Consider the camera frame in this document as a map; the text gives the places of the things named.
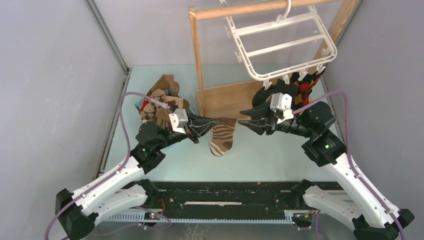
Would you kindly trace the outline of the brown striped sock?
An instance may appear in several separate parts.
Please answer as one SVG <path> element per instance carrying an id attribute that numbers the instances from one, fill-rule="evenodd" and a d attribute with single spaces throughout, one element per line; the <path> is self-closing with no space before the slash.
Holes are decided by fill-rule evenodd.
<path id="1" fill-rule="evenodd" d="M 237 119 L 220 117 L 218 120 L 220 123 L 213 127 L 212 139 L 208 145 L 215 157 L 222 157 L 233 147 Z"/>

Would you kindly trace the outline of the white plastic clip hanger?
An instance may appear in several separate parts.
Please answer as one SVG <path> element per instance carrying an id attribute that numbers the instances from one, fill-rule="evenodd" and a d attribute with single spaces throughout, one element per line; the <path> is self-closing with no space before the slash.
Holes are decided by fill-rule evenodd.
<path id="1" fill-rule="evenodd" d="M 262 82 L 262 86 L 267 90 L 271 86 L 271 80 L 276 78 L 282 78 L 286 84 L 290 83 L 290 76 L 297 73 L 299 77 L 298 81 L 303 80 L 310 69 L 315 69 L 315 71 L 320 74 L 326 69 L 326 64 L 332 62 L 338 54 L 337 47 L 330 36 L 329 31 L 326 29 L 321 17 L 319 16 L 317 9 L 313 4 L 307 6 L 308 11 L 302 14 L 288 16 L 291 8 L 294 6 L 291 0 L 287 1 L 288 10 L 284 14 L 280 14 L 276 17 L 275 20 L 260 23 L 256 25 L 250 25 L 245 27 L 236 27 L 232 16 L 226 16 L 225 20 L 227 22 L 227 35 L 229 38 L 233 38 L 234 43 L 237 47 L 235 52 L 239 62 L 242 62 L 247 70 L 247 73 L 254 80 Z M 303 38 L 297 38 L 291 41 L 285 41 L 278 43 L 276 45 L 270 45 L 261 49 L 247 50 L 244 43 L 242 42 L 242 37 L 253 36 L 258 34 L 263 34 L 272 31 L 282 31 L 286 34 L 289 30 L 295 28 L 300 28 L 302 26 L 307 26 L 313 29 L 313 33 L 307 35 Z M 266 73 L 259 73 L 255 70 L 252 58 L 269 55 L 271 53 L 278 53 L 282 55 L 283 53 L 292 53 L 297 51 L 300 47 L 305 45 L 316 45 L 317 42 L 321 42 L 324 46 L 319 47 L 318 51 L 320 52 L 319 56 L 315 59 L 305 58 L 303 61 L 298 63 L 287 63 L 282 68 L 277 70 L 272 70 Z"/>

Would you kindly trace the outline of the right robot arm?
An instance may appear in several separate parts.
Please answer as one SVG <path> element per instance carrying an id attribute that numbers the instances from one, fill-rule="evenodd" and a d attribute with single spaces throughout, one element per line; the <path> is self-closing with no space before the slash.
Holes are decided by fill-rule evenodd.
<path id="1" fill-rule="evenodd" d="M 394 240 L 413 220 L 408 209 L 400 209 L 363 174 L 346 145 L 330 126 L 335 117 L 329 105 L 319 101 L 292 119 L 283 120 L 282 112 L 269 102 L 243 110 L 247 120 L 240 124 L 259 135 L 283 132 L 307 138 L 302 145 L 305 155 L 319 168 L 332 174 L 351 198 L 346 202 L 326 193 L 316 184 L 302 180 L 293 189 L 291 204 L 323 211 L 353 231 L 358 240 Z"/>

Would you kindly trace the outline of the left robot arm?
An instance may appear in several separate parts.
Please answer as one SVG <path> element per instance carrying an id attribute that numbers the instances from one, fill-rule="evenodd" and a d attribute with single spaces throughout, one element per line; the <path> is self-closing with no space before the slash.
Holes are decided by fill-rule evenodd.
<path id="1" fill-rule="evenodd" d="M 137 145 L 104 175 L 74 191 L 64 188 L 56 194 L 55 214 L 69 240 L 81 240 L 99 223 L 123 210 L 156 206 L 159 191 L 142 177 L 166 157 L 162 149 L 185 139 L 197 144 L 221 123 L 181 108 L 169 117 L 167 128 L 153 121 L 143 123 L 136 135 Z"/>

